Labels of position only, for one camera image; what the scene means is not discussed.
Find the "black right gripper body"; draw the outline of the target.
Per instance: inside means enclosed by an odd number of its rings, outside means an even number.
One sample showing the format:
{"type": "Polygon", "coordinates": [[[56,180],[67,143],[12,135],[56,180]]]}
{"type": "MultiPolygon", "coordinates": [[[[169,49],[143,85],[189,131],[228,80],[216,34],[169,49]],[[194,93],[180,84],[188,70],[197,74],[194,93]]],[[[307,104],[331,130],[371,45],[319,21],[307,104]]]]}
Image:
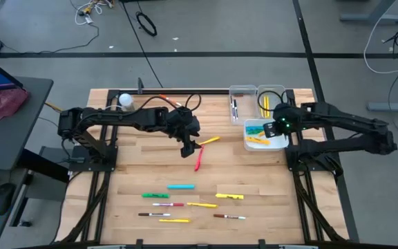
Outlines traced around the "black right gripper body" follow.
{"type": "Polygon", "coordinates": [[[279,104],[273,111],[273,132],[292,133],[304,130],[302,111],[288,104],[279,104]]]}

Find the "clear plastic divided bin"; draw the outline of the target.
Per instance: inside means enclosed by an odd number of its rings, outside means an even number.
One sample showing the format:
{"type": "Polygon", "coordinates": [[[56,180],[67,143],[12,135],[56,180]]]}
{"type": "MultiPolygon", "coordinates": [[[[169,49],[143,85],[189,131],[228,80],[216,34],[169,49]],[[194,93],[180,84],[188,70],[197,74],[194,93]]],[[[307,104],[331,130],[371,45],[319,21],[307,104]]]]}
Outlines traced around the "clear plastic divided bin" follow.
{"type": "Polygon", "coordinates": [[[277,105],[287,102],[285,87],[282,85],[264,84],[260,86],[254,85],[233,85],[229,87],[229,96],[237,101],[238,119],[232,120],[234,125],[244,125],[247,119],[273,119],[273,111],[277,105]],[[235,93],[243,93],[244,96],[236,97],[235,93]],[[259,99],[262,101],[263,96],[269,96],[270,118],[262,118],[260,115],[259,99]]]}

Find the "dark grey desk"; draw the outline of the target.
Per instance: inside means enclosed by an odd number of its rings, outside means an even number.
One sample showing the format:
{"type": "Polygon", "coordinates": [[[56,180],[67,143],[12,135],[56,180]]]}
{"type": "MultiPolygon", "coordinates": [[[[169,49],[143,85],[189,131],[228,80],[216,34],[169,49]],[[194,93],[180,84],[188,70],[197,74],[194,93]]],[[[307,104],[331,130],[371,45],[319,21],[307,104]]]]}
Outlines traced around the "dark grey desk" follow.
{"type": "MultiPolygon", "coordinates": [[[[17,79],[29,92],[29,97],[15,114],[0,120],[0,185],[12,183],[15,186],[12,195],[13,203],[27,174],[27,169],[17,167],[19,157],[53,86],[53,81],[49,79],[33,77],[18,77],[17,79]]],[[[10,213],[11,211],[8,210],[0,216],[0,236],[10,213]]]]}

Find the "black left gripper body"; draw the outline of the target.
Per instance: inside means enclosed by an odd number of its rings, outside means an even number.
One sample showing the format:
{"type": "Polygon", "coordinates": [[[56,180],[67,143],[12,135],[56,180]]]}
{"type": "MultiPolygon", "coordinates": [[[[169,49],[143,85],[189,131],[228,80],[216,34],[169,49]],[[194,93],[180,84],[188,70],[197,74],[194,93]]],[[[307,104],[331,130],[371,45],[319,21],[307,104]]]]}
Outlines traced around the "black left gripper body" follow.
{"type": "Polygon", "coordinates": [[[180,107],[166,113],[166,135],[187,143],[187,136],[199,136],[200,123],[192,110],[180,107]]]}

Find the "black aluminium table frame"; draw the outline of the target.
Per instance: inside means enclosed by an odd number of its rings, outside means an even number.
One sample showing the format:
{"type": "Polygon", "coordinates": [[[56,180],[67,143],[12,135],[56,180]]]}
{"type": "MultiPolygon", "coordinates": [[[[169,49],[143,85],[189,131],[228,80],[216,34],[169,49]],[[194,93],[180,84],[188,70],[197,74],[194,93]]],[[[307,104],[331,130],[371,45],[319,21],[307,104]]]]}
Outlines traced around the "black aluminium table frame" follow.
{"type": "Polygon", "coordinates": [[[94,211],[79,240],[103,244],[255,244],[303,243],[327,239],[311,212],[298,197],[294,175],[283,151],[247,151],[243,127],[230,119],[225,89],[168,89],[166,95],[194,108],[205,145],[200,169],[194,168],[200,151],[180,156],[180,145],[163,133],[132,128],[92,127],[96,138],[115,138],[117,166],[110,174],[84,172],[69,185],[57,238],[77,225],[95,192],[108,181],[108,193],[94,211]],[[195,185],[194,190],[168,190],[167,185],[195,185]],[[168,199],[143,198],[143,193],[167,193],[168,199]],[[242,194],[243,200],[218,199],[219,194],[242,194]],[[187,203],[217,204],[217,208],[187,203]],[[152,206],[184,203],[183,207],[152,206]],[[171,216],[138,216],[138,213],[171,216]],[[245,216],[222,219],[213,214],[245,216]],[[190,219],[190,223],[162,223],[158,219],[190,219]]]}

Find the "slim pink highlighter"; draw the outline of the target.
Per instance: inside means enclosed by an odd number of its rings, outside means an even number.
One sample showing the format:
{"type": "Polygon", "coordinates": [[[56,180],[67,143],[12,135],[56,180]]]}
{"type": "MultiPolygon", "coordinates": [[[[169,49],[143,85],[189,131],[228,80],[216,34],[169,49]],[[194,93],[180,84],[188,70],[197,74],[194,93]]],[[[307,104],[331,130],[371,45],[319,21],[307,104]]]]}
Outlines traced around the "slim pink highlighter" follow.
{"type": "Polygon", "coordinates": [[[200,152],[198,154],[198,158],[197,158],[196,165],[194,168],[195,172],[197,172],[200,169],[201,162],[202,162],[202,155],[203,155],[204,150],[205,150],[205,146],[201,145],[200,152]]]}

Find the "black computer mouse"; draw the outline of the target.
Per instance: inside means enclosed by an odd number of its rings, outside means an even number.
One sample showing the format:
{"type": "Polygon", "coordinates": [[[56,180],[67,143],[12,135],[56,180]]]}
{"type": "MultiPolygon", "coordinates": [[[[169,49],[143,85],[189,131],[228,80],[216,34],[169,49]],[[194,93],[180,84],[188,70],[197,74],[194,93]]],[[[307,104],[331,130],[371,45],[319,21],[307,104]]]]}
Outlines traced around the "black computer mouse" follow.
{"type": "Polygon", "coordinates": [[[0,216],[4,215],[10,209],[15,188],[16,185],[14,183],[0,185],[0,216]]]}

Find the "white bulb brass lamp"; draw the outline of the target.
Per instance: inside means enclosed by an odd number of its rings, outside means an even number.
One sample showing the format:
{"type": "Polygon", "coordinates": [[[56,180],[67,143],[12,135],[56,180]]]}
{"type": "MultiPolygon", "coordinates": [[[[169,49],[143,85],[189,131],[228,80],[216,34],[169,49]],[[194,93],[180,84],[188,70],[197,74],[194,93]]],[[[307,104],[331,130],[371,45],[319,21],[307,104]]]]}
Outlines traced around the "white bulb brass lamp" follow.
{"type": "Polygon", "coordinates": [[[118,98],[118,103],[123,111],[135,111],[134,100],[128,93],[123,93],[118,98]]]}

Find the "white plastic bin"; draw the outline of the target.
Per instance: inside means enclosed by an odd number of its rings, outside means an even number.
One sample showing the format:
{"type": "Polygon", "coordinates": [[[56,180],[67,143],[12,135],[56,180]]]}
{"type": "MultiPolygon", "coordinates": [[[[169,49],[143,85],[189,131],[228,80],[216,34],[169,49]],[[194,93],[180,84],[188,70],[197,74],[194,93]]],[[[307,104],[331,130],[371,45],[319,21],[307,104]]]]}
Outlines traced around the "white plastic bin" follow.
{"type": "Polygon", "coordinates": [[[280,135],[273,138],[259,137],[258,135],[247,135],[245,127],[248,126],[263,126],[265,123],[272,122],[272,119],[247,119],[244,123],[244,146],[247,151],[280,151],[289,145],[289,140],[286,136],[280,135]],[[247,142],[247,136],[257,137],[261,139],[268,139],[269,145],[262,145],[253,142],[247,142]]]}

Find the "orange and white marker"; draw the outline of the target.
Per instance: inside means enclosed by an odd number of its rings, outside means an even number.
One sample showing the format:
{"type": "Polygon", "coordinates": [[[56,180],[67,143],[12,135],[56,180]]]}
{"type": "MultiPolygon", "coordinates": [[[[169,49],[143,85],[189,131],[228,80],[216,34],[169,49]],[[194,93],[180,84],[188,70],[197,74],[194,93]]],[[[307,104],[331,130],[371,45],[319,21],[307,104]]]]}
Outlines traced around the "orange and white marker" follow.
{"type": "Polygon", "coordinates": [[[167,96],[165,96],[165,95],[162,95],[162,94],[159,94],[159,96],[160,96],[161,98],[165,99],[165,100],[168,100],[171,104],[174,104],[174,105],[176,105],[177,107],[181,107],[181,106],[182,106],[182,104],[180,104],[179,102],[173,100],[172,98],[169,98],[169,97],[167,97],[167,96]]]}

